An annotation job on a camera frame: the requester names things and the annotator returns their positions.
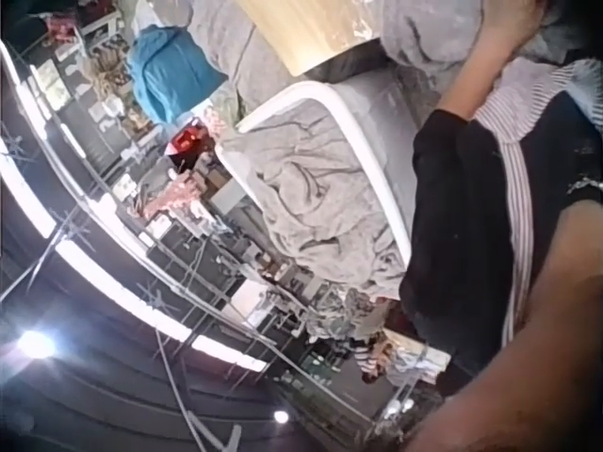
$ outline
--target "wooden table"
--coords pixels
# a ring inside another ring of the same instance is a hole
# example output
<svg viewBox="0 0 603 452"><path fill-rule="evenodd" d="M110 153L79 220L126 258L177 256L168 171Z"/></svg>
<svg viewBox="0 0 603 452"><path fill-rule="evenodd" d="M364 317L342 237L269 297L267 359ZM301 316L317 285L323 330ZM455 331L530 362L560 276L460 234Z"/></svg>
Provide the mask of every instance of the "wooden table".
<svg viewBox="0 0 603 452"><path fill-rule="evenodd" d="M379 38L368 2L237 0L292 75Z"/></svg>

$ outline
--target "blue fabric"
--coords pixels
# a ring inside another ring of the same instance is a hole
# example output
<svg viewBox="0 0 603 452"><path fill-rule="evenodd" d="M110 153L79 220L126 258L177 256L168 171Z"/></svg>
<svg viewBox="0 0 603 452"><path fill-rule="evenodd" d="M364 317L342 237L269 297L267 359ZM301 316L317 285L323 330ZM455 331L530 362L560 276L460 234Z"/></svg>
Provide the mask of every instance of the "blue fabric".
<svg viewBox="0 0 603 452"><path fill-rule="evenodd" d="M142 30L128 53L127 66L137 101L157 123L174 122L226 79L209 65L190 34L175 26Z"/></svg>

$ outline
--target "person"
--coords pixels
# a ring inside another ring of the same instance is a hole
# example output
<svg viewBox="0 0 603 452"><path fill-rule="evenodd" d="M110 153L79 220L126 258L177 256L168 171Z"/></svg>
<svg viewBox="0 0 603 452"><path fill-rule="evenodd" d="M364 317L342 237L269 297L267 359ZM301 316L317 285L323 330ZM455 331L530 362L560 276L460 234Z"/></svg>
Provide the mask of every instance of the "person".
<svg viewBox="0 0 603 452"><path fill-rule="evenodd" d="M416 136L400 299L470 382L366 451L603 450L603 68L535 66L493 91L545 10L483 0L472 53Z"/></svg>

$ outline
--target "electrical wire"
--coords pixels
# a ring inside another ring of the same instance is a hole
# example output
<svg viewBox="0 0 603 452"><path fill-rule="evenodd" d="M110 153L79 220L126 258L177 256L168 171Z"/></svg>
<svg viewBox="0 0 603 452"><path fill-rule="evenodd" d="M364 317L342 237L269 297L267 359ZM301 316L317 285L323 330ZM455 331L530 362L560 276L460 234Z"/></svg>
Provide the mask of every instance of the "electrical wire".
<svg viewBox="0 0 603 452"><path fill-rule="evenodd" d="M182 413L182 417L184 417L185 422L187 423L187 427L190 430L190 435L192 436L195 443L197 443L197 447L201 452L207 452L201 438L199 437L199 433L197 429L190 422L190 418L188 417L187 408L185 407L184 402L182 401L182 397L180 396L180 392L178 391L178 386L176 386L176 381L173 379L173 373L170 369L170 363L168 362L168 356L166 355L166 349L163 347L163 342L161 341L161 334L159 330L155 328L155 337L157 338L157 344L159 345L159 351L161 353L161 360L163 361L163 365L166 368L166 374L168 375L168 380L170 381L171 390L173 391L173 395L176 398L176 402L178 403L178 408L180 408L180 412Z"/></svg>

